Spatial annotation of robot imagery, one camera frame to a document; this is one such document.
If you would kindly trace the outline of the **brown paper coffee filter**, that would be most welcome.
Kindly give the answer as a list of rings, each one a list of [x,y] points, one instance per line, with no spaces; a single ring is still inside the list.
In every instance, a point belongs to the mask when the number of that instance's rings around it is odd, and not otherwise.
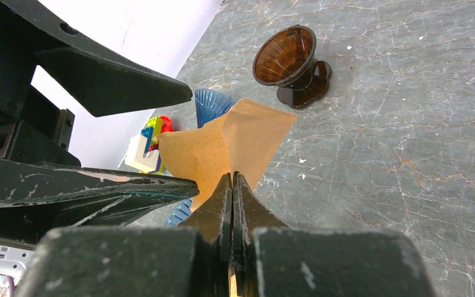
[[[197,183],[196,210],[212,195],[224,174],[238,171],[255,189],[297,115],[239,100],[227,113],[199,129],[165,132],[156,138],[165,168]]]

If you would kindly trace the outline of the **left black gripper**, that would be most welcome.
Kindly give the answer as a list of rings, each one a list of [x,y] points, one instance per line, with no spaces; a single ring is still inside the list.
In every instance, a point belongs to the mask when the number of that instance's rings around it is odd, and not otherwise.
[[[94,117],[192,98],[187,84],[111,51],[39,1],[0,1],[1,240],[33,246],[53,228],[126,226],[199,193],[188,179],[75,167],[75,116],[32,86],[38,65]]]

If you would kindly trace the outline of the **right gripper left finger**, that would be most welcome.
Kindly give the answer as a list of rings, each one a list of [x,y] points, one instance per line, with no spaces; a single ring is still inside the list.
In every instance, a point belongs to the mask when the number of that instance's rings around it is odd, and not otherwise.
[[[228,296],[232,182],[180,226],[56,228],[17,296]]]

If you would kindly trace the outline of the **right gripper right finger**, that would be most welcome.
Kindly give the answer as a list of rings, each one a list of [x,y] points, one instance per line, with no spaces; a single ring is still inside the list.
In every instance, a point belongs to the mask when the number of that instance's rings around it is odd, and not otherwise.
[[[233,175],[239,296],[435,296],[412,241],[388,228],[291,228]]]

